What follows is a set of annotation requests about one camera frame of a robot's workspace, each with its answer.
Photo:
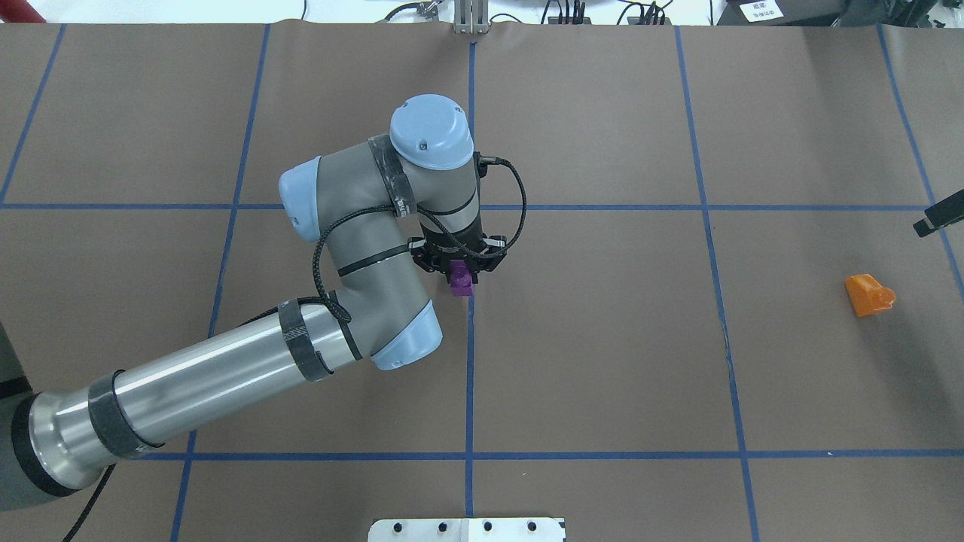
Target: light blue cap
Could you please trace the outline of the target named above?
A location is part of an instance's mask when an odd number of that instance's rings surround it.
[[[409,98],[391,115],[388,135],[406,160],[429,170],[462,167],[475,151],[466,112],[441,95]]]
[[[319,160],[321,156],[315,156],[313,160],[284,172],[278,179],[281,203],[288,213],[291,226],[302,239],[312,243],[321,237],[318,226]]]
[[[442,344],[442,328],[435,316],[432,300],[418,313],[405,329],[395,336],[371,359],[381,370],[406,366],[428,356]]]

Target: orange object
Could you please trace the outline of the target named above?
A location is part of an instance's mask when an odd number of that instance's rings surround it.
[[[847,277],[843,284],[850,294],[850,303],[858,316],[870,316],[884,312],[894,306],[897,297],[890,288],[885,288],[870,275]]]

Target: white label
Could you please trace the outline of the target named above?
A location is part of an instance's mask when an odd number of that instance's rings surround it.
[[[739,8],[743,10],[743,15],[746,16],[746,20],[750,22],[770,20],[783,16],[783,12],[780,11],[780,6],[777,6],[776,0],[740,4]]]

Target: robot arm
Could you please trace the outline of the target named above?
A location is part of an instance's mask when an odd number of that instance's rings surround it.
[[[480,169],[462,109],[442,96],[416,96],[395,111],[389,134],[281,176],[296,232],[307,241],[328,234],[343,284],[330,300],[282,303],[275,313],[72,393],[33,394],[0,327],[0,377],[16,383],[0,386],[0,425],[10,428],[0,440],[0,510],[70,495],[120,459],[361,358],[389,370],[434,351],[442,331],[413,256],[443,272],[453,293],[466,294],[507,248],[504,238],[482,231]],[[372,208],[383,210],[328,228]],[[425,238],[405,239],[396,218],[417,212]]]

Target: silver metal tube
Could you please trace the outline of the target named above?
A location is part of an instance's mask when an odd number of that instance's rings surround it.
[[[355,361],[335,318],[320,305],[301,307],[315,350],[332,371]],[[124,419],[149,443],[165,443],[306,382],[288,351],[276,315],[189,346],[118,375]],[[89,388],[41,393],[30,412],[31,443],[44,469],[81,489],[117,463],[94,431]]]

